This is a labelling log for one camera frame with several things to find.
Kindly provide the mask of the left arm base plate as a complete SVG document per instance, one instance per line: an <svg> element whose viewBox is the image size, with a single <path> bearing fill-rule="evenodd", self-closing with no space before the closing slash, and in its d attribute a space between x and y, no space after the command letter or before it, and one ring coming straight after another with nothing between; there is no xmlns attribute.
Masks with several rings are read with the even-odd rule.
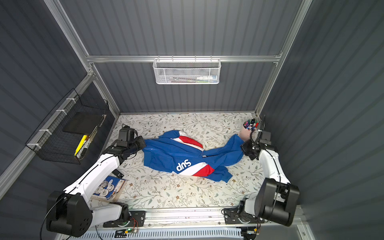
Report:
<svg viewBox="0 0 384 240"><path fill-rule="evenodd" d="M146 211L130 211L130 217L126 220L115 220L103 223L104 228L133 228L143 227L146 219Z"/></svg>

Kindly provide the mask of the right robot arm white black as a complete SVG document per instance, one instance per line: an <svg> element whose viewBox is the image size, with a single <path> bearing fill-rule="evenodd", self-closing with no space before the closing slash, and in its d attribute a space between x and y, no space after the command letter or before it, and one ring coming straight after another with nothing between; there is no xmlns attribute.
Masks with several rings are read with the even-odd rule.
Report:
<svg viewBox="0 0 384 240"><path fill-rule="evenodd" d="M291 184L279 161L279 153L273 146L262 141L246 141L241 146L251 160L262 164L265 179L255 197L245 197L238 208L239 220L249 222L261 218L286 227L294 220L300 190Z"/></svg>

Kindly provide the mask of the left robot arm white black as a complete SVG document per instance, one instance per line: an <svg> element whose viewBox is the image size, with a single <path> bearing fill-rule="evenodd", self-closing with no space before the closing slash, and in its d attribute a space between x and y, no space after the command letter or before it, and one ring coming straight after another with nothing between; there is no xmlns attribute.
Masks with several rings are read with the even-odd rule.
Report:
<svg viewBox="0 0 384 240"><path fill-rule="evenodd" d="M80 237L89 228L106 222L129 222L131 215L127 204L112 203L92 208L89 200L106 177L124 162L124 156L136 154L145 146L141 136L126 143L113 142L78 180L63 191L50 194L42 226L53 233Z"/></svg>

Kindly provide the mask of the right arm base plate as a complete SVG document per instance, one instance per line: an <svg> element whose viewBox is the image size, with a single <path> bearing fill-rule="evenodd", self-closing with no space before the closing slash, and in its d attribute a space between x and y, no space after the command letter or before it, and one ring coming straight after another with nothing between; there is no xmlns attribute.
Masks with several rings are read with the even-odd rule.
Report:
<svg viewBox="0 0 384 240"><path fill-rule="evenodd" d="M225 218L226 225L238 224L264 224L265 220L256 218L255 216L247 213L238 213L239 208L222 209L221 213Z"/></svg>

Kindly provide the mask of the blue red white jacket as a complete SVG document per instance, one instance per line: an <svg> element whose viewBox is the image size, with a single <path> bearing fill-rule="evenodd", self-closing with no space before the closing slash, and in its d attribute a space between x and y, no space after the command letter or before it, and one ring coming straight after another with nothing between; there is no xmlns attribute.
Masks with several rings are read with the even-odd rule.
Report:
<svg viewBox="0 0 384 240"><path fill-rule="evenodd" d="M182 131L168 131L156 139L145 140L144 166L160 172L202 177L215 182L232 178L227 167L244 156L244 141L233 135L220 148L204 150L203 145Z"/></svg>

